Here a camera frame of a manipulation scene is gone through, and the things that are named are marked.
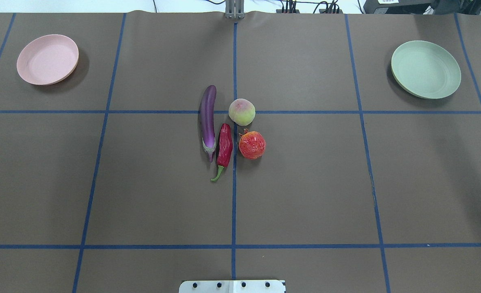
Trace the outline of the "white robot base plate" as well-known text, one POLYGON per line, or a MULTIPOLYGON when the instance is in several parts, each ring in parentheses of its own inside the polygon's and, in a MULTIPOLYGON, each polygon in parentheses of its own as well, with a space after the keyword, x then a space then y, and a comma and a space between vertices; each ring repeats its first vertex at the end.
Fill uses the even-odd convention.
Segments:
POLYGON ((189 280, 179 293, 285 293, 284 280, 189 280))

